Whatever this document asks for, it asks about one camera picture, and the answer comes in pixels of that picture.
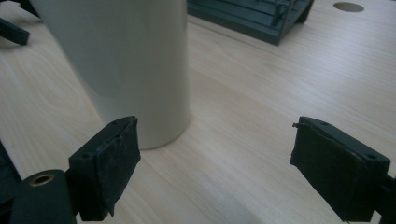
table surface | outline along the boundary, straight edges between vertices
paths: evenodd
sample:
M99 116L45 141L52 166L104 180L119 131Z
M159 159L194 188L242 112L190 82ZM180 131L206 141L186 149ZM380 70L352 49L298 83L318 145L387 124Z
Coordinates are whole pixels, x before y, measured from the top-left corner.
M279 47L189 17L191 124L142 151L103 223L341 223L289 161L300 116L396 161L396 2L352 2L365 10L317 0ZM40 19L12 2L0 16L31 33L0 38L0 138L22 178L66 170L104 124Z

white cylinder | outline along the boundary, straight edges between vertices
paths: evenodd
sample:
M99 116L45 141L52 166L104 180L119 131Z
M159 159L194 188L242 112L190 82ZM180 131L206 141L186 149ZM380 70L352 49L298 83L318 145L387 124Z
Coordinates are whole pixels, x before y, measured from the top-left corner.
M135 115L140 148L190 120L185 0L31 0L105 123Z

light wood surface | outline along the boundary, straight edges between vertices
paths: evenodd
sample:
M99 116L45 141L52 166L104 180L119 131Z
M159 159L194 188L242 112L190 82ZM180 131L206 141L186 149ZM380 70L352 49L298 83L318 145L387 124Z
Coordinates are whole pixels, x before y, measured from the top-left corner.
M300 116L396 161L396 2L351 1L365 10L317 0L279 47L189 17L191 124L142 151L103 223L341 223L289 161ZM11 2L0 17L31 33L0 38L0 138L23 178L66 170L104 124L45 25Z

